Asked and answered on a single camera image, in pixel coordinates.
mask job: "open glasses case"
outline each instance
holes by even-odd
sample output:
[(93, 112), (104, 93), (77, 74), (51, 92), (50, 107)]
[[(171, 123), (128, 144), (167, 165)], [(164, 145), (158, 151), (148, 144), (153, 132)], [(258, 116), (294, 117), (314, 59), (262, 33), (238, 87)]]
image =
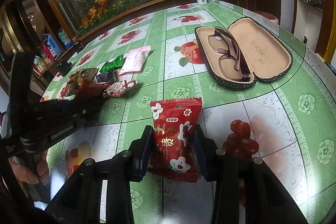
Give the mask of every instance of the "open glasses case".
[(210, 75), (232, 88), (248, 88), (257, 80), (275, 81), (293, 63), (291, 52), (249, 17), (236, 20), (228, 29), (197, 27), (195, 35)]

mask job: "shelf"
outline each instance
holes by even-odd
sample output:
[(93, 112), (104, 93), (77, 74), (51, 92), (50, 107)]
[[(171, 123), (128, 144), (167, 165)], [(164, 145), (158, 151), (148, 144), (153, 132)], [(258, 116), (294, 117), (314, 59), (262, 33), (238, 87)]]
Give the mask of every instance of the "shelf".
[(318, 7), (316, 7), (316, 6), (314, 6), (313, 4), (311, 4), (310, 2), (308, 2), (307, 0), (299, 0), (299, 1), (301, 1), (301, 2), (303, 2), (303, 3), (306, 3), (307, 5), (309, 5), (309, 6), (313, 7), (313, 8), (315, 8), (316, 10), (320, 11), (321, 13), (323, 13), (322, 9), (320, 9), (320, 8), (318, 8)]

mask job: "eyeglasses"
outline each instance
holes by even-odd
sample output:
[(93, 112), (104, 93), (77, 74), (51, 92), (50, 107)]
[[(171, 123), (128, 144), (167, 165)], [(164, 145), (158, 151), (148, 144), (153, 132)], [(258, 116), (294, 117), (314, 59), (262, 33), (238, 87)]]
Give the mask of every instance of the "eyeglasses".
[[(215, 47), (210, 41), (211, 37), (215, 37), (216, 40), (218, 40), (220, 42), (223, 42), (223, 46), (226, 45), (227, 49), (222, 48), (222, 47), (220, 47), (220, 48)], [(225, 38), (228, 38), (228, 39), (231, 40), (232, 47), (233, 47), (233, 50), (235, 51), (236, 57), (234, 57), (230, 53), (230, 47), (229, 47)], [(237, 41), (235, 40), (235, 38), (233, 37), (233, 35), (230, 33), (229, 30), (222, 29), (220, 27), (215, 27), (215, 33), (208, 36), (208, 43), (209, 43), (212, 50), (214, 50), (215, 52), (217, 52), (219, 54), (222, 54), (222, 56), (218, 59), (218, 66), (219, 66), (219, 69), (220, 69), (221, 73), (226, 78), (231, 79), (233, 81), (239, 81), (239, 82), (249, 82), (251, 80), (251, 77), (250, 77), (251, 72), (250, 72), (249, 67), (246, 63), (246, 60), (245, 60), (245, 58), (244, 58), (244, 56), (243, 56), (243, 54), (242, 54), (242, 52), (239, 48), (239, 45), (238, 45)], [(231, 78), (225, 73), (225, 71), (222, 67), (222, 63), (221, 63), (221, 61), (224, 60), (224, 59), (233, 59), (235, 61), (234, 70), (235, 71), (239, 71), (239, 69), (241, 70), (241, 74), (243, 75), (243, 77), (241, 79)]]

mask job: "candy wrapper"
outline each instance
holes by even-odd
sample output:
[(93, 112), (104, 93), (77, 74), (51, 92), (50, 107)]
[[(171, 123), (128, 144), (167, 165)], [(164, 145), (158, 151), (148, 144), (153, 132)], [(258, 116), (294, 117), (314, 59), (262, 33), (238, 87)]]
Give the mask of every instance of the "candy wrapper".
[(114, 68), (121, 67), (124, 63), (124, 55), (119, 55), (115, 58), (112, 62), (106, 62), (103, 67), (100, 69), (100, 73), (108, 72), (110, 70), (113, 70)]
[(78, 89), (78, 84), (83, 80), (92, 80), (92, 78), (97, 74), (97, 68), (80, 69), (71, 74), (68, 77), (68, 83), (66, 87), (61, 92), (61, 97), (67, 97), (76, 94)]
[(104, 84), (108, 82), (114, 83), (117, 79), (114, 70), (110, 70), (96, 75), (93, 78), (93, 81), (98, 84)]
[(196, 182), (191, 141), (202, 108), (200, 98), (151, 102), (154, 146), (148, 171), (174, 180)]
[(150, 46), (136, 48), (135, 50), (129, 51), (119, 75), (123, 75), (124, 73), (131, 71), (141, 71), (142, 65), (145, 63), (150, 51)]
[(105, 97), (120, 97), (126, 92), (129, 91), (129, 89), (136, 85), (138, 81), (133, 80), (127, 82), (126, 80), (115, 82), (112, 85), (110, 85), (104, 92), (103, 92), (103, 98)]

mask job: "table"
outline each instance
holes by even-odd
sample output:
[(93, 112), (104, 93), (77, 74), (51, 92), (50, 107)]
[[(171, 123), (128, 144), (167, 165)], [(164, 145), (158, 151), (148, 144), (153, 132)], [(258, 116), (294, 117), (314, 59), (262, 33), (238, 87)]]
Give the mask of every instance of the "table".
[[(192, 41), (197, 26), (228, 27), (244, 16), (265, 26), (292, 53), (292, 68), (275, 82), (229, 89), (210, 77), (197, 55), (185, 62), (175, 48)], [(174, 20), (179, 17), (191, 20)], [(122, 38), (127, 33), (129, 40)], [(259, 143), (255, 156), (263, 158), (278, 176), (309, 223), (324, 218), (336, 198), (336, 78), (312, 50), (260, 15), (210, 0), (202, 7), (189, 4), (160, 10), (109, 30), (70, 59), (70, 73), (80, 68), (100, 68), (107, 60), (146, 45), (151, 46), (151, 52), (142, 71), (122, 77), (139, 80), (140, 87), (125, 97), (107, 100), (89, 126), (48, 150), (52, 196), (65, 181), (67, 150), (87, 141), (92, 158), (110, 159), (139, 138), (145, 125), (153, 125), (150, 101), (201, 97), (203, 109), (198, 122), (208, 138), (221, 147), (232, 133), (233, 120), (249, 122), (251, 138)], [(67, 77), (57, 75), (44, 99), (59, 98), (66, 82)], [(210, 223), (214, 189), (215, 183), (202, 177), (193, 184), (147, 173), (141, 183), (131, 183), (135, 222)], [(102, 222), (105, 195), (106, 182), (102, 189)]]

